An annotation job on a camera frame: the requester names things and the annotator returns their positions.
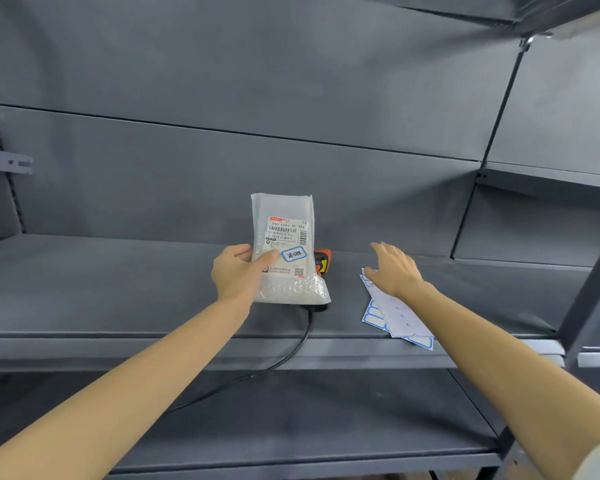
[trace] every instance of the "stack of paper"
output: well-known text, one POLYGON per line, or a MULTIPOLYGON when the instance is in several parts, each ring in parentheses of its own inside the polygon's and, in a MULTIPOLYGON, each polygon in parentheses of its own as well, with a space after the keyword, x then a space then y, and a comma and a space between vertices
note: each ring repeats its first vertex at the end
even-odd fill
POLYGON ((420 321, 415 313, 398 298, 380 291, 364 275, 360 275, 362 282, 371 295, 371 302, 367 307, 364 323, 381 328, 391 334, 393 338, 405 339, 426 349, 433 350, 435 337, 430 330, 420 321))

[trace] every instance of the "person's right arm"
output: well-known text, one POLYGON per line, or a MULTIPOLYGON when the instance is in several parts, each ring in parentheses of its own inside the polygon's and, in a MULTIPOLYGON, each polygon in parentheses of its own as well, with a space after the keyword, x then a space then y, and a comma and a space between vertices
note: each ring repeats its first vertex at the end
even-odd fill
POLYGON ((400 249, 372 246, 378 271, 366 268, 365 275, 419 316, 546 478, 572 478, 600 444, 600 395, 424 282, 413 259, 400 249))

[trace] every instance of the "barcode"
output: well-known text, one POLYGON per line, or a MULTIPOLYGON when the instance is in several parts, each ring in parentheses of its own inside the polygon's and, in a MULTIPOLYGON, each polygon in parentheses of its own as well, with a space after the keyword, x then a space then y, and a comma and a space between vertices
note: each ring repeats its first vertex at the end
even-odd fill
POLYGON ((278 231, 278 232, 295 232, 296 231, 296 229, 291 229, 289 227, 276 227, 276 226, 269 226, 269 230, 278 231))

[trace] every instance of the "bubble wrap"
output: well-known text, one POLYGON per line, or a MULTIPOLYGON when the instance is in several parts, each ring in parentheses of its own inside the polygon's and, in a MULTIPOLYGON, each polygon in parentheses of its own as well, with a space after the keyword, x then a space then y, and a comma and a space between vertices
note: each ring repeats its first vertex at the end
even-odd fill
POLYGON ((263 272, 255 300, 262 303, 324 305, 331 302, 313 256, 313 198, 251 195, 253 259, 278 249, 278 261, 263 272))

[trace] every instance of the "person's left hand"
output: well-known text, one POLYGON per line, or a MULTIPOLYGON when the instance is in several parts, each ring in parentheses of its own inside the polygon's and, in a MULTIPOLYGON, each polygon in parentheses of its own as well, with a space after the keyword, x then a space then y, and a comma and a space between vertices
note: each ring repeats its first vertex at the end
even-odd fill
POLYGON ((248 244, 229 246, 214 259, 211 279, 218 290, 218 300, 239 298, 253 301, 262 270, 276 262, 280 251, 271 250, 251 262, 253 251, 248 244))

